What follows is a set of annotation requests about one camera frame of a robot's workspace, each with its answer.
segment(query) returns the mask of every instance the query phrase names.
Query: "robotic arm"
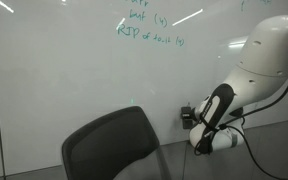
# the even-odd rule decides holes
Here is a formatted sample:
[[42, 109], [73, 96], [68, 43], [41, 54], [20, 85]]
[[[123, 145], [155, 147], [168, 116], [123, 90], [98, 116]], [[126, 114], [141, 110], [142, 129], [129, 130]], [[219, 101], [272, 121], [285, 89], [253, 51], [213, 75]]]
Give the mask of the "robotic arm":
[[[242, 144], [235, 129], [220, 130], [219, 125], [241, 116], [244, 106], [271, 96], [287, 79], [288, 16], [277, 16], [255, 27], [235, 69], [192, 110], [197, 123], [190, 131], [191, 144], [201, 154]], [[229, 125], [243, 132], [241, 119]]]

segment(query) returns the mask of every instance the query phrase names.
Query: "whiteboard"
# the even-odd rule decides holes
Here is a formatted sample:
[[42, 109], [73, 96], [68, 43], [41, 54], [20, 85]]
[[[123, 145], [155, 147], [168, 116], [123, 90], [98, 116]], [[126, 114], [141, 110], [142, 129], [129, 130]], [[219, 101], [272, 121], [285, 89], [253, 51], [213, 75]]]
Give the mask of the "whiteboard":
[[[181, 106], [197, 106], [238, 62], [285, 0], [4, 0], [0, 3], [0, 119], [7, 174], [61, 163], [73, 131], [141, 106], [161, 144], [188, 139]], [[181, 19], [193, 17], [174, 25]], [[261, 106], [259, 102], [248, 109]], [[247, 127], [288, 120], [288, 96]]]

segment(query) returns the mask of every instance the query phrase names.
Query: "black cable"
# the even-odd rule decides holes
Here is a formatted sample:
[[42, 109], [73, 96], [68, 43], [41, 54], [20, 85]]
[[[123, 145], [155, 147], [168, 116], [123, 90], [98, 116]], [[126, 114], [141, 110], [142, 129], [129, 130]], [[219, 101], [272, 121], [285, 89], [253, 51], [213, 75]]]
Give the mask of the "black cable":
[[242, 117], [242, 119], [243, 119], [242, 126], [244, 126], [244, 124], [245, 124], [245, 117]]
[[277, 99], [276, 99], [274, 102], [272, 102], [271, 104], [268, 104], [268, 105], [266, 105], [266, 106], [264, 106], [264, 107], [261, 107], [261, 108], [259, 108], [259, 109], [255, 109], [254, 111], [250, 111], [250, 112], [245, 113], [245, 114], [243, 114], [243, 115], [241, 115], [241, 116], [235, 117], [235, 118], [233, 118], [233, 119], [225, 122], [224, 124], [229, 124], [229, 123], [231, 123], [231, 122], [233, 122], [233, 121], [236, 121], [236, 120], [238, 120], [238, 119], [240, 119], [240, 118], [243, 118], [243, 117], [245, 117], [245, 116], [249, 116], [249, 115], [254, 114], [254, 113], [256, 113], [256, 112], [259, 112], [259, 111], [263, 111], [264, 109], [267, 109], [267, 108], [275, 105], [276, 103], [278, 103], [280, 100], [282, 100], [282, 99], [284, 98], [284, 96], [285, 96], [287, 93], [288, 93], [288, 85], [287, 85], [286, 89], [284, 90], [284, 92], [281, 94], [281, 96], [280, 96], [279, 98], [277, 98]]
[[245, 138], [245, 135], [244, 135], [239, 129], [237, 129], [237, 128], [233, 127], [233, 126], [228, 126], [228, 125], [224, 125], [224, 127], [232, 128], [232, 129], [236, 130], [236, 131], [243, 137], [243, 139], [244, 139], [244, 141], [245, 141], [245, 144], [246, 144], [246, 146], [247, 146], [247, 149], [248, 149], [248, 151], [249, 151], [249, 153], [250, 153], [250, 155], [251, 155], [252, 160], [254, 161], [254, 163], [256, 164], [256, 166], [257, 166], [262, 172], [264, 172], [266, 175], [268, 175], [268, 176], [270, 176], [270, 177], [272, 177], [272, 178], [278, 179], [278, 180], [288, 180], [288, 178], [279, 178], [279, 177], [276, 177], [276, 176], [268, 173], [267, 171], [265, 171], [265, 170], [257, 163], [257, 161], [256, 161], [256, 159], [255, 159], [255, 157], [254, 157], [254, 155], [253, 155], [253, 153], [252, 153], [252, 150], [251, 150], [251, 148], [250, 148], [250, 145], [248, 144], [248, 141], [247, 141], [247, 139]]

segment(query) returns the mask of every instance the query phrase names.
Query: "chair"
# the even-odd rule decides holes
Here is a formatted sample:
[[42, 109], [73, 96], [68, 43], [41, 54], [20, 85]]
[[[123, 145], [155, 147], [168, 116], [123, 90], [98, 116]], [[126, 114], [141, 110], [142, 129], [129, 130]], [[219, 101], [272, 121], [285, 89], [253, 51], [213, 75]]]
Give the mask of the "chair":
[[132, 162], [157, 150], [162, 179], [169, 180], [157, 136], [140, 107], [100, 117], [70, 135], [62, 146], [68, 180], [112, 180]]

